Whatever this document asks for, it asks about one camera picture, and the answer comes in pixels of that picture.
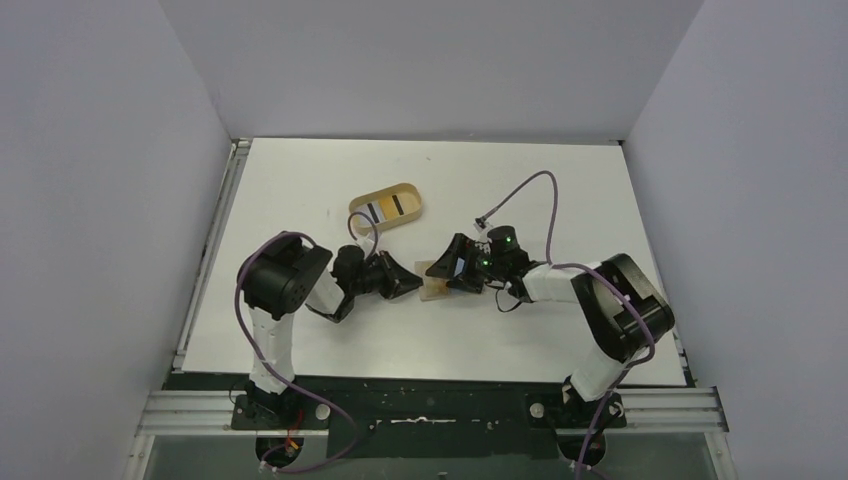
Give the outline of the blue plastic card sleeves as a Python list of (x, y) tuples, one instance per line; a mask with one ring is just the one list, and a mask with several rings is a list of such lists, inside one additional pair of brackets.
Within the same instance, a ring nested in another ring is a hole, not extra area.
[(465, 260), (463, 258), (458, 258), (455, 263), (455, 268), (453, 275), (455, 277), (459, 277), (465, 271)]

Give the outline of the beige card holder wallet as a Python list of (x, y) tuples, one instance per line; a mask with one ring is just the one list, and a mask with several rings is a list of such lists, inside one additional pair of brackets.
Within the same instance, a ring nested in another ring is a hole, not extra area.
[(434, 260), (416, 261), (414, 263), (415, 274), (422, 279), (422, 285), (418, 288), (419, 300), (428, 302), (462, 295), (460, 290), (450, 288), (446, 279), (431, 277), (426, 274), (426, 271), (433, 264)]

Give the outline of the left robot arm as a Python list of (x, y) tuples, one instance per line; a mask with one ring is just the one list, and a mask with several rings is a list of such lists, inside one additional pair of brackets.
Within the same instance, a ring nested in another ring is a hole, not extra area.
[(333, 323), (344, 320), (357, 297), (386, 300), (423, 285), (420, 276), (388, 252), (348, 244), (335, 254), (297, 232), (283, 232), (248, 257), (237, 274), (237, 320), (253, 349), (252, 390), (280, 396), (294, 382), (294, 314), (306, 307)]

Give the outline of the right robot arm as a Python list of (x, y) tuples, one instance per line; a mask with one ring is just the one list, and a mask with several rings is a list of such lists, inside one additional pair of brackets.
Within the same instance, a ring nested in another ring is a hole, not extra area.
[(564, 381), (566, 401), (601, 399), (675, 325), (671, 307), (629, 255), (556, 266), (532, 259), (508, 225), (486, 230), (480, 240), (455, 234), (425, 274), (466, 292), (495, 283), (522, 304), (578, 304), (593, 344)]

